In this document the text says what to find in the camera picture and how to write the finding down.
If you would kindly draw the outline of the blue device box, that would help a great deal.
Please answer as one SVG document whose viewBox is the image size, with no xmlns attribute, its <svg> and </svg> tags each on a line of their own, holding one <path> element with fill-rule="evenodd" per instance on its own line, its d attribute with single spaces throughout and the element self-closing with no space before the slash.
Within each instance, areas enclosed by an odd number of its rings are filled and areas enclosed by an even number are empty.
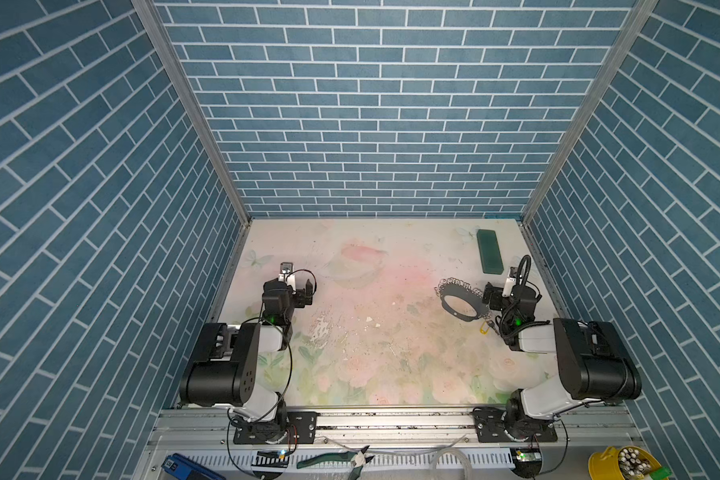
<svg viewBox="0 0 720 480">
<path fill-rule="evenodd" d="M 223 475 L 179 453 L 166 456 L 161 468 L 178 480 L 225 480 Z"/>
</svg>

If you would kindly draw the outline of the aluminium mounting rail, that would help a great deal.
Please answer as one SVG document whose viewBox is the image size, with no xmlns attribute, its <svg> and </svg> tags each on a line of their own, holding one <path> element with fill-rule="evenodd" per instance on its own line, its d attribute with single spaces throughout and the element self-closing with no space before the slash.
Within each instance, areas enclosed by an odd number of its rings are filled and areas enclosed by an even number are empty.
<svg viewBox="0 0 720 480">
<path fill-rule="evenodd" d="M 482 442 L 470 406 L 315 408 L 315 421 L 300 426 L 298 441 L 286 462 L 273 457 L 274 445 L 236 445 L 227 415 L 214 409 L 164 410 L 139 459 L 134 478 L 168 479 L 161 464 L 179 453 L 226 479 L 345 479 L 352 466 L 326 463 L 297 469 L 319 454 L 357 450 L 369 445 L 374 459 L 364 479 L 429 479 L 433 453 L 455 447 L 472 462 L 472 479 L 514 479 L 519 453 L 538 457 L 543 479 L 585 479 L 588 459 L 608 447 L 644 446 L 631 415 L 623 406 L 595 405 L 565 414 L 551 443 Z"/>
</svg>

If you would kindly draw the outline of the metal key organizer ring plate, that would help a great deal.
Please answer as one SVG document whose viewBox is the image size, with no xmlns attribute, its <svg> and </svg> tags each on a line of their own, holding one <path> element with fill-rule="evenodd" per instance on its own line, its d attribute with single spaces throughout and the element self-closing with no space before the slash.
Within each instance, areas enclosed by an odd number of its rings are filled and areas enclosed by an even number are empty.
<svg viewBox="0 0 720 480">
<path fill-rule="evenodd" d="M 469 283 L 449 277 L 435 287 L 442 308 L 454 318 L 473 322 L 490 316 L 489 305 L 484 301 L 484 291 Z"/>
</svg>

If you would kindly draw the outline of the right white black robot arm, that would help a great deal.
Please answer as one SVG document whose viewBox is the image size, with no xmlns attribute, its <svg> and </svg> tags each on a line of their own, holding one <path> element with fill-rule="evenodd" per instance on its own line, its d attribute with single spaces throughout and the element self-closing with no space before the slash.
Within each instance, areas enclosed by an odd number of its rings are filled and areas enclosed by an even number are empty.
<svg viewBox="0 0 720 480">
<path fill-rule="evenodd" d="M 541 296 L 525 284 L 498 288 L 488 284 L 483 303 L 499 316 L 488 325 L 514 352 L 552 355 L 557 372 L 541 384 L 519 388 L 502 408 L 474 411 L 478 426 L 517 441 L 552 434 L 563 413 L 595 403 L 632 400 L 642 380 L 613 324 L 567 318 L 537 320 Z"/>
</svg>

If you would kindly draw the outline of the yellow cup with screws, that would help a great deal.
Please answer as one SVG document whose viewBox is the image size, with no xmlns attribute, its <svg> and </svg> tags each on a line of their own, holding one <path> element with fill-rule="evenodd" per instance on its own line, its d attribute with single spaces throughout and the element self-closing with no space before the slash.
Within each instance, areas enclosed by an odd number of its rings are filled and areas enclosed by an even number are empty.
<svg viewBox="0 0 720 480">
<path fill-rule="evenodd" d="M 647 451 L 627 446 L 593 453 L 588 460 L 588 474 L 592 480 L 665 480 L 672 471 Z"/>
</svg>

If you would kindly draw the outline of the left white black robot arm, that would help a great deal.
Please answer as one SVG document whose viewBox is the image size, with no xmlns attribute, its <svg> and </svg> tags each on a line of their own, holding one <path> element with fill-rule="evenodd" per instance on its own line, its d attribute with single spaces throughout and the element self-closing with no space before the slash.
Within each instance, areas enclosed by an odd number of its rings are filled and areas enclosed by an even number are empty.
<svg viewBox="0 0 720 480">
<path fill-rule="evenodd" d="M 283 391 L 256 380 L 259 355 L 291 351 L 294 311 L 313 303 L 315 276 L 303 287 L 294 272 L 263 285 L 261 312 L 239 325 L 203 325 L 179 382 L 183 405 L 226 408 L 231 425 L 256 442 L 268 442 L 290 429 Z"/>
</svg>

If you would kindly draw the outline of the green handled pliers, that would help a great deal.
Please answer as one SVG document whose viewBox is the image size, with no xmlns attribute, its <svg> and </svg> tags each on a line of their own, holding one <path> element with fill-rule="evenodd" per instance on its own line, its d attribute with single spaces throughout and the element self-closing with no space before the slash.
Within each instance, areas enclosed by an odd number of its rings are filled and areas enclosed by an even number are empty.
<svg viewBox="0 0 720 480">
<path fill-rule="evenodd" d="M 348 480 L 358 480 L 364 467 L 374 459 L 374 455 L 368 453 L 369 445 L 358 450 L 347 450 L 342 452 L 324 453 L 296 464 L 297 469 L 305 469 L 326 463 L 347 463 L 352 469 L 347 477 Z"/>
</svg>

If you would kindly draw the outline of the clear plastic tube loop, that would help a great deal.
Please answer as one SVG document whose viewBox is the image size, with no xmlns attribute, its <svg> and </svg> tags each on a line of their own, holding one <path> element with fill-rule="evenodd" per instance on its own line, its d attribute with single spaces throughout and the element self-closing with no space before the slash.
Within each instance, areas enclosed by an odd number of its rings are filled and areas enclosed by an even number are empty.
<svg viewBox="0 0 720 480">
<path fill-rule="evenodd" d="M 469 457 L 458 448 L 447 447 L 433 453 L 428 470 L 429 479 L 443 479 L 442 473 L 448 465 L 460 469 L 461 479 L 471 480 L 474 476 L 474 468 Z"/>
</svg>

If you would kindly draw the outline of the green rectangular block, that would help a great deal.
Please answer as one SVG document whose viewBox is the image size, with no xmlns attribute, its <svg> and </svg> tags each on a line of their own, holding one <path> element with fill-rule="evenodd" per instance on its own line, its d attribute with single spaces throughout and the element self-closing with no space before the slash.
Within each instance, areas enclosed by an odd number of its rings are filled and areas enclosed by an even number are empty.
<svg viewBox="0 0 720 480">
<path fill-rule="evenodd" d="M 499 275 L 504 271 L 502 254 L 497 234 L 494 230 L 479 229 L 476 241 L 484 274 Z"/>
</svg>

